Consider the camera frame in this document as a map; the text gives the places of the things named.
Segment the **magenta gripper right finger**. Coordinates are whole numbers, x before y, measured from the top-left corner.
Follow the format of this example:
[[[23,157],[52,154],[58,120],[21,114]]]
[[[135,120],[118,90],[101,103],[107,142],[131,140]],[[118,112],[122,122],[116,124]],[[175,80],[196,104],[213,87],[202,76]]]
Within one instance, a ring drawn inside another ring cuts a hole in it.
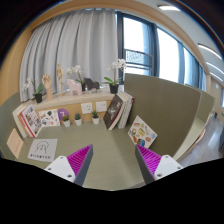
[[[140,145],[135,146],[135,155],[146,184],[182,169],[182,166],[169,155],[160,156]]]

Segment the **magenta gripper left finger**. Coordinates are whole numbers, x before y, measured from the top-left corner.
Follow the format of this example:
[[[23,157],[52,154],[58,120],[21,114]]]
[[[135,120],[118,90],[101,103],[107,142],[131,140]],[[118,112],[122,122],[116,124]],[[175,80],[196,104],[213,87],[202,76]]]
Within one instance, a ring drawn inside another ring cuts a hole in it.
[[[93,156],[93,145],[85,146],[68,157],[59,156],[45,171],[82,186]]]

